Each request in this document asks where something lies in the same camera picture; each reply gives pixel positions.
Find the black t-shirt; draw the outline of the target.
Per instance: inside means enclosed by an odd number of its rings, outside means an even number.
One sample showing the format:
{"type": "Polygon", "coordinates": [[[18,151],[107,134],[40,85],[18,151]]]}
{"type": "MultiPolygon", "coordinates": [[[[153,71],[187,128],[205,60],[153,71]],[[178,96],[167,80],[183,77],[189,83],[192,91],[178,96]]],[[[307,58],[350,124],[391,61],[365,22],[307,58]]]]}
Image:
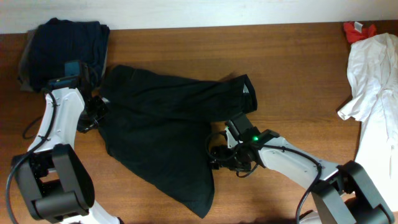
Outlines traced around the black t-shirt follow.
{"type": "Polygon", "coordinates": [[[107,153],[205,217],[215,194],[205,141],[212,123],[257,109],[249,77],[203,81],[118,65],[99,93],[109,109],[98,128],[107,153]]]}

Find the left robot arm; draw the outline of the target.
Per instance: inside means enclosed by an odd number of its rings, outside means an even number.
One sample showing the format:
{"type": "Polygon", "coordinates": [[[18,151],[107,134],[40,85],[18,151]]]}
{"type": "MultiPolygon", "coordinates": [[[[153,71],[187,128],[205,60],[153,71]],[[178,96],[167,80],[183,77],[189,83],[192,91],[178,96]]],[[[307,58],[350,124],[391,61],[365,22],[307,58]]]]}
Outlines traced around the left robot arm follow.
{"type": "Polygon", "coordinates": [[[96,200],[92,179],[74,151],[76,128],[85,102],[76,88],[46,91],[40,129],[25,154],[13,158],[6,184],[7,212],[15,180],[35,220],[49,223],[121,223],[96,200]]]}

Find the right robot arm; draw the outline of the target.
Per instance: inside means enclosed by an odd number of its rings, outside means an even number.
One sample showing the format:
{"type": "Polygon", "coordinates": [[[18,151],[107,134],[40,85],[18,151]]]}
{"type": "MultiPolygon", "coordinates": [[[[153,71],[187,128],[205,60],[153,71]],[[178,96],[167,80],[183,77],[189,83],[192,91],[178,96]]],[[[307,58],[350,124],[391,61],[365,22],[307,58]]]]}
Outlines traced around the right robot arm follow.
{"type": "Polygon", "coordinates": [[[274,170],[305,189],[296,223],[394,223],[393,212],[355,161],[343,165],[319,159],[267,131],[247,140],[227,137],[228,144],[209,148],[214,169],[221,167],[247,177],[257,167],[274,170]]]}

